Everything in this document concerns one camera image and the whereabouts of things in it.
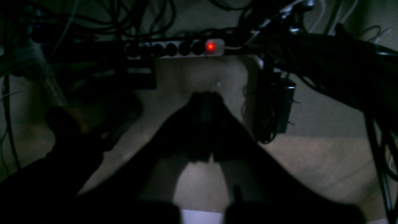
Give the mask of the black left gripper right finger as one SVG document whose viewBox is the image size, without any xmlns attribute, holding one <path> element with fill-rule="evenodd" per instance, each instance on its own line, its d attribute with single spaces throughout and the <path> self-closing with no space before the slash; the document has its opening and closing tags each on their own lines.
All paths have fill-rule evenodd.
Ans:
<svg viewBox="0 0 398 224">
<path fill-rule="evenodd" d="M 364 224 L 361 210 L 306 187 L 260 147 L 215 93 L 220 143 L 213 149 L 232 185 L 226 224 Z"/>
</svg>

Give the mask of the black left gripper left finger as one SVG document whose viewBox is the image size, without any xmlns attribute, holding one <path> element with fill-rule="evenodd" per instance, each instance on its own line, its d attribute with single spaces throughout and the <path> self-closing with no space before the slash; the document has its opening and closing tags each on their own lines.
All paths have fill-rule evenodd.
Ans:
<svg viewBox="0 0 398 224">
<path fill-rule="evenodd" d="M 212 93 L 196 92 L 152 139 L 98 187 L 78 200 L 90 224 L 179 224 L 175 186 L 191 162 L 208 161 Z"/>
</svg>

